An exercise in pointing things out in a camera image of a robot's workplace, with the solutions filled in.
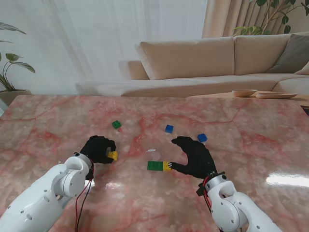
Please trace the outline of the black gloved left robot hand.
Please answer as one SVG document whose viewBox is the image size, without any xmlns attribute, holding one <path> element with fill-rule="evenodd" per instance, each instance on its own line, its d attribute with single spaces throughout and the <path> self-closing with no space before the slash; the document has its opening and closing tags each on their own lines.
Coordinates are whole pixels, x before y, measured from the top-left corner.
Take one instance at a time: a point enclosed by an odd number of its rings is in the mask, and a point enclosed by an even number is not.
<svg viewBox="0 0 309 232">
<path fill-rule="evenodd" d="M 116 145 L 113 140 L 104 136 L 94 135 L 88 139 L 80 153 L 87 156 L 93 163 L 110 164 L 113 162 L 113 159 L 107 156 L 108 148 L 112 152 L 116 150 Z"/>
</svg>

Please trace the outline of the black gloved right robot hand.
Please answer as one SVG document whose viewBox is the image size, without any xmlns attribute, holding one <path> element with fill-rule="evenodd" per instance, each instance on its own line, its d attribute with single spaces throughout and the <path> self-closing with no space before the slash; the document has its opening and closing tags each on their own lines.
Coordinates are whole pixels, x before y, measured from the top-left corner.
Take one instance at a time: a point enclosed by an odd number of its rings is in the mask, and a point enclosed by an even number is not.
<svg viewBox="0 0 309 232">
<path fill-rule="evenodd" d="M 179 146 L 187 155 L 186 165 L 169 162 L 168 167 L 171 169 L 200 179 L 205 179 L 211 173 L 217 172 L 209 150 L 199 141 L 195 141 L 190 137 L 178 136 L 171 142 Z"/>
</svg>

